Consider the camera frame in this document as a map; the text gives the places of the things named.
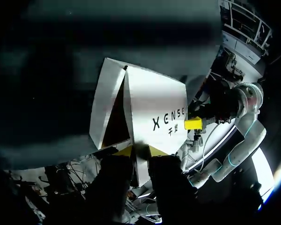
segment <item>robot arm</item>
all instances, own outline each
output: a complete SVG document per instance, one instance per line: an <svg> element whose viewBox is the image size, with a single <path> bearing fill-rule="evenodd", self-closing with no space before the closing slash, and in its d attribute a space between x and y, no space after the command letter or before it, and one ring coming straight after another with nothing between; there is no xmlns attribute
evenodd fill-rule
<svg viewBox="0 0 281 225"><path fill-rule="evenodd" d="M244 140L232 149L222 164L214 159L200 173L190 177L190 182L196 188L203 186L210 176L216 182L222 181L261 144L266 136L266 129L257 120L259 108L263 103L261 86L257 83L242 83L231 89L226 95L228 95L226 99L234 101L233 105L237 105L236 101L238 102L237 111L230 112L230 114L236 114L235 124L244 136Z"/></svg>

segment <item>black cable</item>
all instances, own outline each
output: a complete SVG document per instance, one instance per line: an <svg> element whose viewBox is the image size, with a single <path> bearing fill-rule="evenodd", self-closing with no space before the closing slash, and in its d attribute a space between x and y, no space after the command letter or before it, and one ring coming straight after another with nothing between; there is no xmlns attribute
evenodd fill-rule
<svg viewBox="0 0 281 225"><path fill-rule="evenodd" d="M75 171L75 169L73 168L73 166L72 166L72 164L70 163L70 166L71 166L71 168L72 168L72 170L73 171L71 171L71 170L69 170L70 172L72 172L72 173L74 173L77 177L78 177L78 179L81 181L81 184L82 184L82 186L84 185L84 182L83 182L83 180L80 178L80 176L76 173L76 171Z"/></svg>
<svg viewBox="0 0 281 225"><path fill-rule="evenodd" d="M95 164L96 164L96 173L97 173L97 175L98 175L97 162L95 162Z"/></svg>

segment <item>cable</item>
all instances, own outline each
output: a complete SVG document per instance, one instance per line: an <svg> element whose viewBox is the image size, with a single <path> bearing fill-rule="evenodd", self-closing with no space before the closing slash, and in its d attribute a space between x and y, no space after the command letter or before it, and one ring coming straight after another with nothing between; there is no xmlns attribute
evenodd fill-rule
<svg viewBox="0 0 281 225"><path fill-rule="evenodd" d="M207 141L209 140L209 138L210 138L211 134L215 131L215 129L216 129L219 125L220 125L220 124L218 124L218 125L216 125L216 126L214 127L214 129L210 132L210 134L208 135L208 138L207 138L207 139L206 139L206 141L205 141L204 148L203 148L202 165L201 165L201 168L200 168L199 172L201 172L201 171L202 171L203 166L204 166L204 160L205 160L205 147L206 147L206 143L207 143Z"/></svg>
<svg viewBox="0 0 281 225"><path fill-rule="evenodd" d="M97 175L98 175L97 162L95 162L95 164L96 164L96 173L97 173Z"/></svg>
<svg viewBox="0 0 281 225"><path fill-rule="evenodd" d="M141 200L142 200L142 199L149 199L149 200L152 200L152 201L156 202L155 199L145 197L145 198L141 198L141 199L140 199L140 204L141 204Z"/></svg>
<svg viewBox="0 0 281 225"><path fill-rule="evenodd" d="M73 168L72 164L71 164L71 163L69 163L69 164L70 164L70 167L71 167L72 170L73 170L73 171L71 171L71 170L69 170L69 171L72 172L72 173L74 173L74 174L77 176L77 178L81 181L82 186L85 185L84 182L83 182L83 180L82 180L82 179L83 179L83 176L82 176L82 179L81 179L80 176L76 173L76 171L75 171L75 169Z"/></svg>

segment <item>white cardboard box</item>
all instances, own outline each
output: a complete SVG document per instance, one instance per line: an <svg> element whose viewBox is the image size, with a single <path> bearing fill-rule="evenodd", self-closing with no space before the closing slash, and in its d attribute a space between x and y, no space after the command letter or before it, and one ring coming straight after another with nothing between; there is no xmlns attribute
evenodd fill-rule
<svg viewBox="0 0 281 225"><path fill-rule="evenodd" d="M168 155L174 154L187 138L185 119L185 84L149 69L105 58L89 128L99 150L130 139L131 144L148 144ZM148 180L148 172L139 174Z"/></svg>

